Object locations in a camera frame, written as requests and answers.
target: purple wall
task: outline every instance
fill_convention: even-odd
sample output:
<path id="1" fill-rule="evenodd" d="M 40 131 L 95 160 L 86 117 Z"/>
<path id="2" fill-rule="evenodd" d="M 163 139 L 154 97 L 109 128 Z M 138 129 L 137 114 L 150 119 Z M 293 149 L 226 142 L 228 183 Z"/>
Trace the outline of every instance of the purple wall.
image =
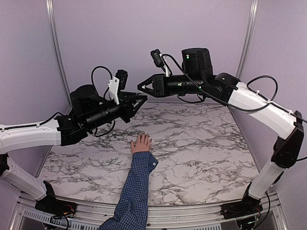
<path id="1" fill-rule="evenodd" d="M 138 83 L 161 72 L 150 56 L 156 48 L 181 62 L 182 49 L 207 47 L 215 73 L 235 74 L 249 8 L 250 1 L 230 0 L 54 1 L 70 90 L 90 83 L 92 69 L 104 65 L 114 75 L 117 69 L 128 71 L 126 90 L 136 91 Z M 97 71 L 100 93 L 108 79 L 105 71 Z M 174 100 L 176 97 L 163 99 Z"/>
<path id="2" fill-rule="evenodd" d="M 307 117 L 307 1 L 260 1 L 251 50 L 243 81 L 269 74 L 279 83 L 276 102 L 299 110 Z M 271 96 L 273 84 L 262 81 L 253 85 Z M 243 131 L 258 167 L 262 168 L 272 155 L 276 135 L 248 115 L 236 111 L 236 119 Z M 305 140 L 300 158 L 307 155 Z M 307 224 L 307 161 L 298 162 L 287 170 L 276 185 L 286 214 L 289 229 L 306 229 Z"/>
<path id="3" fill-rule="evenodd" d="M 68 108 L 52 48 L 46 3 L 0 1 L 0 124 L 49 118 Z M 46 147 L 10 156 L 35 175 Z M 0 229 L 8 228 L 18 189 L 0 181 Z"/>

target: marble table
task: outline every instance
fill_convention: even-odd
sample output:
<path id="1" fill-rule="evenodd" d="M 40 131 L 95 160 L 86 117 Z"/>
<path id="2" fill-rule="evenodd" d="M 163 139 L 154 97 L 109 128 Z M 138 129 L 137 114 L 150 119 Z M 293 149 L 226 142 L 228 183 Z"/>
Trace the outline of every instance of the marble table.
<path id="1" fill-rule="evenodd" d="M 151 206 L 238 199 L 258 173 L 226 107 L 146 103 L 130 123 L 117 120 L 105 137 L 54 147 L 39 178 L 59 196 L 116 204 L 132 160 L 130 140 L 141 132 L 153 138 L 159 160 L 149 179 Z"/>

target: sleeve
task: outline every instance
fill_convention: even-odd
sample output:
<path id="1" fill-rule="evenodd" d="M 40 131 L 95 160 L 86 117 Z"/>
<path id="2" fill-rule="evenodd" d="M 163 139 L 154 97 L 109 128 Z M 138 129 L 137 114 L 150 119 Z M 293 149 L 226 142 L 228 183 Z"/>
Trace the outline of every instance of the sleeve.
<path id="1" fill-rule="evenodd" d="M 99 230 L 145 230 L 148 217 L 148 179 L 158 161 L 150 152 L 133 154 L 131 168 L 114 216 Z"/>

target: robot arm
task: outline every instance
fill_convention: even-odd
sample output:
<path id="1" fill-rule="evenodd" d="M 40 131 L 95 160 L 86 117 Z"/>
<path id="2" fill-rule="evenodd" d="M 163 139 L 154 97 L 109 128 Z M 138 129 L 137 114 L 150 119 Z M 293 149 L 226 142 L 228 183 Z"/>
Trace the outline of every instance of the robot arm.
<path id="1" fill-rule="evenodd" d="M 0 179 L 28 193 L 36 200 L 36 209 L 59 214 L 60 210 L 76 204 L 56 199 L 52 186 L 41 181 L 18 166 L 7 154 L 10 151 L 35 146 L 67 146 L 78 143 L 105 123 L 121 118 L 128 123 L 147 96 L 121 92 L 128 73 L 118 70 L 109 83 L 113 100 L 98 95 L 95 86 L 83 85 L 70 94 L 72 110 L 49 121 L 14 126 L 0 125 Z"/>
<path id="2" fill-rule="evenodd" d="M 155 64 L 160 62 L 159 57 L 171 57 L 183 75 L 167 77 L 165 74 L 154 74 L 138 85 L 140 91 L 153 97 L 176 94 L 198 94 L 203 96 L 203 100 L 210 97 L 222 105 L 241 108 L 276 132 L 278 138 L 273 156 L 248 186 L 242 201 L 222 205 L 221 214 L 225 219 L 230 219 L 262 211 L 260 199 L 279 180 L 285 169 L 292 167 L 297 160 L 304 138 L 300 119 L 302 115 L 266 100 L 259 92 L 250 90 L 246 84 L 230 74 L 214 75 L 209 50 L 206 48 L 183 50 L 182 67 L 170 55 L 152 57 Z"/>

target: white marble tabletop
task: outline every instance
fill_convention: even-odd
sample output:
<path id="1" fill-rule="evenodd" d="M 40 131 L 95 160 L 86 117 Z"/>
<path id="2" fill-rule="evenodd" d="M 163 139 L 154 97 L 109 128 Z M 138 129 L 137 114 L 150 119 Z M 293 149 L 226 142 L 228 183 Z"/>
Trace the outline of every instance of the white marble tabletop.
<path id="1" fill-rule="evenodd" d="M 226 107 L 146 103 L 105 137 L 54 147 L 39 178 L 59 196 L 116 204 L 132 160 L 130 140 L 141 132 L 153 138 L 159 160 L 149 178 L 151 206 L 238 199 L 258 173 Z"/>

